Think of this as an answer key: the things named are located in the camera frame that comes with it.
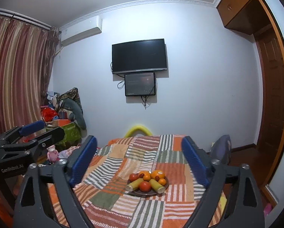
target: white wall-mounted air conditioner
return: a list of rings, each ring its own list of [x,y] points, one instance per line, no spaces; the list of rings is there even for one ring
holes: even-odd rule
[[[62,45],[66,46],[101,33],[102,23],[103,20],[97,15],[68,27],[62,31]]]

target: brown plate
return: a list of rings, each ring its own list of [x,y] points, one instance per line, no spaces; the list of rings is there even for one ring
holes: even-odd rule
[[[165,187],[165,191],[166,191],[166,189],[169,186],[169,181],[168,181],[167,177],[165,177],[165,180],[166,180],[166,184],[164,185],[164,187]],[[150,196],[162,195],[163,193],[158,194],[153,189],[151,189],[149,192],[142,192],[140,189],[137,189],[135,191],[128,192],[128,194],[131,195],[131,196],[138,196],[138,197],[147,198],[147,197],[150,197]]]

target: yellow arch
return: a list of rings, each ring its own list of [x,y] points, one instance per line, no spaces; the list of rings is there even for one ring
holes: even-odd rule
[[[145,135],[153,135],[148,128],[142,126],[142,125],[135,125],[130,130],[127,131],[124,138],[130,137],[135,131],[141,130]]]

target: television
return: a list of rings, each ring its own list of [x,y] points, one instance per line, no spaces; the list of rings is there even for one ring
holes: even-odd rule
[[[155,73],[125,74],[125,96],[156,95]]]
[[[112,73],[167,70],[164,39],[112,45]]]

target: blue gripper pad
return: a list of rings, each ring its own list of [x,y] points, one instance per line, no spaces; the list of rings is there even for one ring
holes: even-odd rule
[[[45,128],[45,122],[42,121],[42,120],[39,120],[39,121],[36,121],[36,122],[33,122],[33,123],[30,123],[24,127],[22,127],[20,130],[19,130],[19,134],[21,136],[28,136],[30,134],[33,134],[43,128]]]
[[[73,188],[82,181],[82,178],[97,150],[97,139],[90,135],[80,148],[74,150],[68,158],[68,183]]]
[[[211,183],[211,160],[203,149],[196,146],[195,142],[186,136],[181,142],[182,152],[191,168],[198,184],[208,187]]]

